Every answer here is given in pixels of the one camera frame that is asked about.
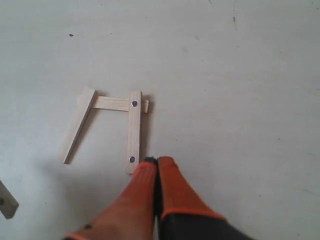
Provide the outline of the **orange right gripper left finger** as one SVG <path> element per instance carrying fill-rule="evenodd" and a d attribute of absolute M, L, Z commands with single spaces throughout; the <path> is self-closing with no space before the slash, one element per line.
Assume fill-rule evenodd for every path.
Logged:
<path fill-rule="evenodd" d="M 64 239 L 152 240 L 157 173 L 156 159 L 147 157 L 135 169 L 127 187 L 105 211 L 79 230 L 67 233 Z"/>

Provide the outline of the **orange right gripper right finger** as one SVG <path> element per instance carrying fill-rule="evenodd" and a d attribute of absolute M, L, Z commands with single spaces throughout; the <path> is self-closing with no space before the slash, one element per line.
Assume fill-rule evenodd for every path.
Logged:
<path fill-rule="evenodd" d="M 172 157 L 158 158 L 160 240 L 250 240 L 212 210 L 190 186 Z"/>

